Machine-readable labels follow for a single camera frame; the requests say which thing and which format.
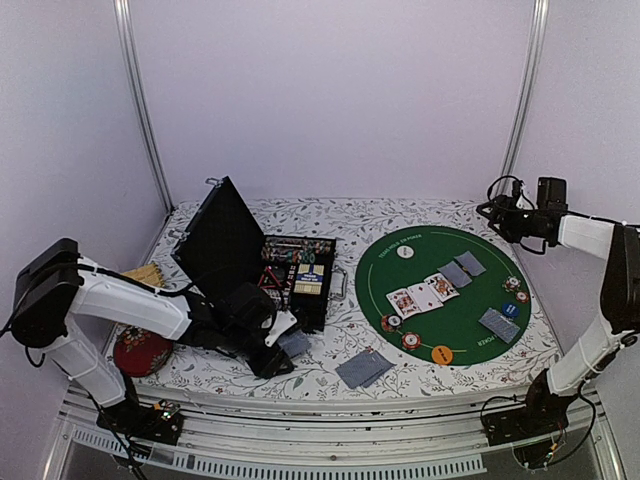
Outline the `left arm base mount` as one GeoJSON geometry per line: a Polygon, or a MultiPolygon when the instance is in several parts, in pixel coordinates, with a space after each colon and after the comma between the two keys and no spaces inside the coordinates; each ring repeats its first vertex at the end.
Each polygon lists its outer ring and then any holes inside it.
{"type": "Polygon", "coordinates": [[[111,407],[100,407],[97,420],[103,429],[171,446],[178,444],[183,423],[184,416],[176,403],[160,400],[145,406],[131,398],[111,407]]]}

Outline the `blue small blind button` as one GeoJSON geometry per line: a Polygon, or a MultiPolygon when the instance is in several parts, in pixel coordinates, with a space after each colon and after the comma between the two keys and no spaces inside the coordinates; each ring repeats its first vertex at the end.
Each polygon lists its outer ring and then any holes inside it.
{"type": "Polygon", "coordinates": [[[520,308],[514,303],[504,303],[501,308],[502,314],[507,318],[517,318],[520,315],[520,308]]]}

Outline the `small red chip stack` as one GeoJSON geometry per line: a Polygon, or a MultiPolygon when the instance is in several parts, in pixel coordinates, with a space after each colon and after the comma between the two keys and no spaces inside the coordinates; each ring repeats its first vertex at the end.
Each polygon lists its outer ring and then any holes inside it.
{"type": "Polygon", "coordinates": [[[522,303],[522,304],[526,304],[530,301],[530,296],[527,292],[525,291],[518,291],[515,295],[515,298],[518,302],[522,303]]]}

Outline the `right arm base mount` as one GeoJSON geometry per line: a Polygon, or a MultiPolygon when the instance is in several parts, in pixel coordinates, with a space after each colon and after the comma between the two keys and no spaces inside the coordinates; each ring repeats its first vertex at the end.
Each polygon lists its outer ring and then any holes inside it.
{"type": "Polygon", "coordinates": [[[559,448],[559,438],[568,426],[568,406],[552,401],[547,405],[529,406],[516,396],[496,395],[480,409],[480,422],[491,447],[515,445],[513,454],[525,469],[547,467],[559,448]]]}

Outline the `black poker chip case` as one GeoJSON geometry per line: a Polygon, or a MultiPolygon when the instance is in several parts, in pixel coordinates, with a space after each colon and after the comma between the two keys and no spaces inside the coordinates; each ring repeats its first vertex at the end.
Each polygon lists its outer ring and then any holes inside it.
{"type": "Polygon", "coordinates": [[[219,300],[244,282],[258,285],[263,270],[270,266],[280,279],[282,269],[309,263],[280,263],[264,260],[262,247],[267,237],[306,237],[334,241],[333,251],[313,264],[325,266],[320,295],[293,292],[294,283],[281,290],[266,290],[278,306],[290,310],[306,333],[322,332],[327,309],[337,240],[335,238],[267,235],[241,197],[232,180],[216,181],[189,221],[171,251],[172,259],[210,300],[219,300]]]}

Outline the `purple black chip stack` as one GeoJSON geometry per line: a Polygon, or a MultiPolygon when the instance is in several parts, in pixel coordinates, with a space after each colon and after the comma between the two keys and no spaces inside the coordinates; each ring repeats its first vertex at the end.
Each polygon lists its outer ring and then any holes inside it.
{"type": "Polygon", "coordinates": [[[398,315],[385,315],[381,318],[381,328],[384,332],[397,332],[403,324],[403,320],[398,315]]]}

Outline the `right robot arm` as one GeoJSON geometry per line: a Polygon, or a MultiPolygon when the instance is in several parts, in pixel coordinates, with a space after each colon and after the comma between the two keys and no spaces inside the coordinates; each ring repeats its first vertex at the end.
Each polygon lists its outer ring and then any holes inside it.
{"type": "Polygon", "coordinates": [[[517,427],[537,436],[552,424],[552,401],[571,402],[580,385],[598,376],[626,341],[639,334],[639,227],[572,211],[567,182],[556,177],[537,181],[537,197],[524,193],[524,181],[504,175],[489,185],[476,212],[491,230],[510,244],[525,238],[542,241],[543,255],[554,247],[576,250],[604,262],[595,301],[595,318],[561,360],[545,370],[528,390],[528,406],[517,415],[517,427]]]}

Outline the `orange big blind button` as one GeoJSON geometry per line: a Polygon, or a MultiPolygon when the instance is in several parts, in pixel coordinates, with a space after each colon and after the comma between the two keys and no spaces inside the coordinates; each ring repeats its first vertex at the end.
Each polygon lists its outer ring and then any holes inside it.
{"type": "Polygon", "coordinates": [[[454,359],[454,353],[449,347],[438,345],[432,348],[431,358],[435,364],[450,365],[454,359]]]}

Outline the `dealt card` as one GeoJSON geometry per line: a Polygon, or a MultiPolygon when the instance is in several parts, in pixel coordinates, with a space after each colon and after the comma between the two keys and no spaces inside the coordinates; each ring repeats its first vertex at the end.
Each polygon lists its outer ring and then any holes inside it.
{"type": "Polygon", "coordinates": [[[518,325],[502,317],[492,317],[483,320],[481,324],[505,343],[512,342],[520,332],[518,325]]]}
{"type": "Polygon", "coordinates": [[[371,386],[375,383],[381,376],[386,374],[390,369],[392,369],[395,364],[386,359],[382,354],[377,351],[371,353],[372,358],[372,373],[362,384],[364,388],[371,386]]]}
{"type": "Polygon", "coordinates": [[[362,386],[372,373],[372,358],[369,351],[362,351],[353,358],[340,364],[336,373],[350,389],[362,386]]]}
{"type": "Polygon", "coordinates": [[[508,323],[505,317],[497,310],[488,308],[486,312],[478,320],[478,323],[492,332],[504,329],[508,323]]]}

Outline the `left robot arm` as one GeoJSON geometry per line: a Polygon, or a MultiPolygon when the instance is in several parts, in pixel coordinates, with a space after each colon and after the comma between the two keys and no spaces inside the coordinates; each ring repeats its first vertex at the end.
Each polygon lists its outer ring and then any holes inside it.
{"type": "Polygon", "coordinates": [[[1,331],[53,360],[110,408],[111,419],[128,434],[148,426],[148,412],[127,396],[124,374],[97,352],[76,324],[78,316],[141,328],[181,345],[237,349],[259,378],[294,369],[277,340],[297,319],[278,310],[259,287],[244,283],[217,301],[187,288],[152,287],[102,267],[82,256],[76,241],[62,238],[19,272],[13,310],[1,331]]]}

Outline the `white dealer button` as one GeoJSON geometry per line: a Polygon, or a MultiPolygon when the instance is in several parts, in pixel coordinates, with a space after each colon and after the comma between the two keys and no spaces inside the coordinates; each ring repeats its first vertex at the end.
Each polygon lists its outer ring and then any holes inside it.
{"type": "Polygon", "coordinates": [[[410,245],[400,245],[396,250],[397,255],[402,259],[410,259],[415,255],[415,250],[410,245]]]}

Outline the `blue playing card deck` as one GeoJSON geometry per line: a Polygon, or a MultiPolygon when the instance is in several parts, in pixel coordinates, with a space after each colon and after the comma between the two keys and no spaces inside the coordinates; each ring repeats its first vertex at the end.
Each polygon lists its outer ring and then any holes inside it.
{"type": "Polygon", "coordinates": [[[301,331],[280,336],[277,344],[290,358],[303,355],[311,348],[308,336],[301,331]]]}

